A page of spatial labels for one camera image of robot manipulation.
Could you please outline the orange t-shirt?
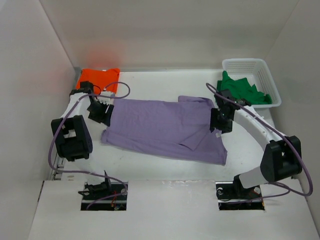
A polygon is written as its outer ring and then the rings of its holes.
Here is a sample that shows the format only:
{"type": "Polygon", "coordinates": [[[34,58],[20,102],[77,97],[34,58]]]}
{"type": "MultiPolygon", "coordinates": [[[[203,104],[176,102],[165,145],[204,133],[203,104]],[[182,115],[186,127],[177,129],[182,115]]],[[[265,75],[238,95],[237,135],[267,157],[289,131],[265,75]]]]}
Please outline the orange t-shirt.
{"type": "Polygon", "coordinates": [[[106,86],[119,81],[120,72],[121,70],[119,68],[111,68],[108,70],[84,68],[81,71],[75,88],[79,89],[81,82],[90,82],[94,85],[93,92],[95,94],[100,94],[106,86]]]}

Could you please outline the green t-shirt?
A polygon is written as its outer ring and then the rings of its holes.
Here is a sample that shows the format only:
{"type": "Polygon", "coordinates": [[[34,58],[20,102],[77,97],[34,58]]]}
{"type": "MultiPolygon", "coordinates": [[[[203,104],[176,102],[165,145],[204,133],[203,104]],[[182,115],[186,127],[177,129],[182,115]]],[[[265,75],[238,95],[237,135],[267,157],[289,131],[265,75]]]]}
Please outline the green t-shirt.
{"type": "Polygon", "coordinates": [[[246,77],[234,80],[225,70],[222,72],[222,80],[217,81],[216,89],[219,92],[229,90],[234,98],[245,99],[252,105],[272,104],[271,96],[258,91],[255,84],[250,85],[246,77]]]}

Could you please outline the lavender t-shirt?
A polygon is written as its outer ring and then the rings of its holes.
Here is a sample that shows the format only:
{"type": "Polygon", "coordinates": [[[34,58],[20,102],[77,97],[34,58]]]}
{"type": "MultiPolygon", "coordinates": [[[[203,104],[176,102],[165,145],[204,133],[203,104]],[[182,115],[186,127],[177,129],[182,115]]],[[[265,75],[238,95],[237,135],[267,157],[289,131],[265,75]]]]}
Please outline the lavender t-shirt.
{"type": "Polygon", "coordinates": [[[180,95],[176,102],[116,99],[103,144],[143,154],[224,166],[228,152],[210,131],[209,98],[180,95]]]}

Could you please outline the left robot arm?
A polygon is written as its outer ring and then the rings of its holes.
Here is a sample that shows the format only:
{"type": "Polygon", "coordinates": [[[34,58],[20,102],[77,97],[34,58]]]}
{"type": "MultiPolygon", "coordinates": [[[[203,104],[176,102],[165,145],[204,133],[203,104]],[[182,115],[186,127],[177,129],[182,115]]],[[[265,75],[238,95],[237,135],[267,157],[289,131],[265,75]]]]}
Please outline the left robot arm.
{"type": "Polygon", "coordinates": [[[78,167],[78,170],[64,170],[64,173],[87,175],[88,181],[81,195],[97,195],[105,200],[112,195],[112,186],[105,172],[95,173],[91,166],[94,145],[86,119],[110,126],[114,105],[103,99],[113,100],[115,95],[98,95],[94,93],[94,88],[93,83],[84,81],[79,88],[70,92],[66,110],[61,117],[51,121],[53,142],[50,150],[55,146],[60,158],[78,167]]]}

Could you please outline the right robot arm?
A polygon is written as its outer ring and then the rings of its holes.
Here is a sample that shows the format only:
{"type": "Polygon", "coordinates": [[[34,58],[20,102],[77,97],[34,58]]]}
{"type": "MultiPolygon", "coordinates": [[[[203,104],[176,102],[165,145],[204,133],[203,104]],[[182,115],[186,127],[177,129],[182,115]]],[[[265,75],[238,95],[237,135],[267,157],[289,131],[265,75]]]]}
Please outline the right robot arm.
{"type": "Polygon", "coordinates": [[[301,173],[301,142],[276,131],[245,99],[235,99],[229,90],[214,94],[217,107],[210,112],[210,131],[232,132],[233,123],[241,125],[261,146],[263,156],[258,167],[236,175],[232,183],[220,186],[220,200],[251,200],[249,192],[263,184],[275,183],[301,173]]]}

